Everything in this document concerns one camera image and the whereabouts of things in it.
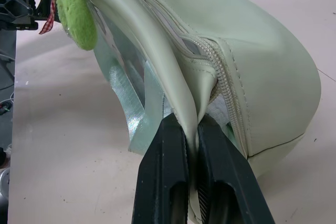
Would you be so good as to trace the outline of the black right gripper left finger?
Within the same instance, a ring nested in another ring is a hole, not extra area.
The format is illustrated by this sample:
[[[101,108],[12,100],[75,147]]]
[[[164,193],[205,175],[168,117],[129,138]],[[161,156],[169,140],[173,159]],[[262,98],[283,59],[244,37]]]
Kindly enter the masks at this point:
[[[187,224],[186,138],[174,114],[165,117],[142,158],[132,224]]]

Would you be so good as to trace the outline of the pale green zip pouch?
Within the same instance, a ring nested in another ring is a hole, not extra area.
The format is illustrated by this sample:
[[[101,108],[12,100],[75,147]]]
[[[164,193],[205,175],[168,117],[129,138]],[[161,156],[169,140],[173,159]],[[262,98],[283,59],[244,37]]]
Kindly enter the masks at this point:
[[[174,114],[185,138],[187,220],[202,224],[198,126],[211,116],[257,179],[303,138],[321,96],[299,40],[249,0],[88,0],[94,54],[143,156]]]

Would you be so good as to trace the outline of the green plush keychain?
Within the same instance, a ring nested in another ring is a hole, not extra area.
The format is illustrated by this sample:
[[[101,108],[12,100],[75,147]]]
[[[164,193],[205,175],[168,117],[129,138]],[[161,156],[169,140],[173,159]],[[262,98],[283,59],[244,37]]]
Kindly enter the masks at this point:
[[[65,32],[83,50],[97,43],[97,30],[87,0],[56,0],[58,17]]]

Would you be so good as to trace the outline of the silver round metal object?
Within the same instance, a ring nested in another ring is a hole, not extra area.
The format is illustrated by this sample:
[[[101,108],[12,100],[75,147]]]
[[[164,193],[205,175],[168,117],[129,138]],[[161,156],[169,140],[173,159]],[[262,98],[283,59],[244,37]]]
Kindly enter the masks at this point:
[[[0,169],[0,211],[8,207],[10,168]]]

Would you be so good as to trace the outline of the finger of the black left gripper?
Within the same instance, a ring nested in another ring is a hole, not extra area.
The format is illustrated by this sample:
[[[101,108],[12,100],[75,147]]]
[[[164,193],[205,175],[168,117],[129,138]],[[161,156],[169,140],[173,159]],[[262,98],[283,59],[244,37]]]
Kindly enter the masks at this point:
[[[0,20],[12,23],[29,16],[29,6],[23,0],[0,0]]]

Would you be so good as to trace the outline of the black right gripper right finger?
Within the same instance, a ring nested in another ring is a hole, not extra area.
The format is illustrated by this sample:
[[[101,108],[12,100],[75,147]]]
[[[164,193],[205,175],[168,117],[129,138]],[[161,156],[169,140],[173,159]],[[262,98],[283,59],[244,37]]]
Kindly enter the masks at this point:
[[[251,166],[211,116],[201,120],[198,137],[202,224],[275,224]]]

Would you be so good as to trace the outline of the red white gingham ribbon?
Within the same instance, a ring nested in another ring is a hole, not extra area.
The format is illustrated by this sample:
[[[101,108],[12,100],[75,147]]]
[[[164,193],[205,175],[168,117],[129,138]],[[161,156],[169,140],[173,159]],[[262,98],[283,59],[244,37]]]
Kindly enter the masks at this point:
[[[52,30],[55,21],[55,16],[56,16],[56,0],[51,0],[50,14],[45,24],[43,25],[41,31],[39,32],[40,35],[43,35]]]

